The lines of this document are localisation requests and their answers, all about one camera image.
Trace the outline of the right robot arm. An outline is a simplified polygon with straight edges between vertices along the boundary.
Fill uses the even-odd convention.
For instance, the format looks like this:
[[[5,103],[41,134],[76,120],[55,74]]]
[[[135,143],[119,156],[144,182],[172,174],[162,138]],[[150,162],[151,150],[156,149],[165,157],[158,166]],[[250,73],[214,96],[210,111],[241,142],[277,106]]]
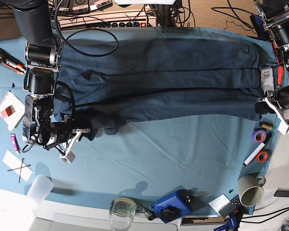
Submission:
[[[23,152],[34,145],[49,150],[56,148],[63,162],[72,163],[75,155],[72,147],[83,135],[92,135],[89,121],[76,119],[76,104],[71,88],[58,80],[59,57],[62,41],[52,31],[49,5],[46,0],[6,0],[12,7],[23,36],[25,48],[25,76],[23,90],[25,99],[22,139],[26,142]],[[57,86],[68,91],[71,114],[62,122],[51,122],[53,100]]]

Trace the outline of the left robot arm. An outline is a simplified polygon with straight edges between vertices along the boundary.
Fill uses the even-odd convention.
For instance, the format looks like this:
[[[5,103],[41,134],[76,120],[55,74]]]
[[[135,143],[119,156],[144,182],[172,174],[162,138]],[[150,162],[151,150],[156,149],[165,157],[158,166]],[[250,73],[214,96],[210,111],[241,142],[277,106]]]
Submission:
[[[254,4],[289,72],[289,1],[256,0]],[[275,111],[281,123],[289,126],[289,85],[266,94],[263,101]]]

